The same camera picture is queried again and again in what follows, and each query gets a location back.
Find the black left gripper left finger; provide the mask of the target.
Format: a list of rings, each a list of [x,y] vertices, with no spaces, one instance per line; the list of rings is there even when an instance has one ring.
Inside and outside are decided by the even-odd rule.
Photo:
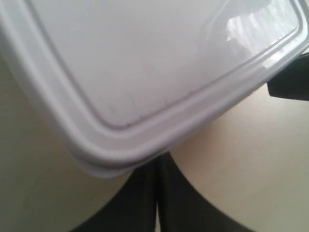
[[[108,203],[74,232],[154,232],[158,159],[137,168]]]

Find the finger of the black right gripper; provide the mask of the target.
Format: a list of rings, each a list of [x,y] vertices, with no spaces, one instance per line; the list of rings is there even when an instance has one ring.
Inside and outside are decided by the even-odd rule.
[[[309,54],[300,55],[268,83],[272,97],[308,101],[309,100]]]

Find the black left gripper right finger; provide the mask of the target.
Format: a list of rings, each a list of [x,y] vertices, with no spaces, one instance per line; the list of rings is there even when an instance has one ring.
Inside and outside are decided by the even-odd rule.
[[[158,159],[158,211],[163,232],[242,232],[244,227],[211,205],[181,173],[170,153]]]

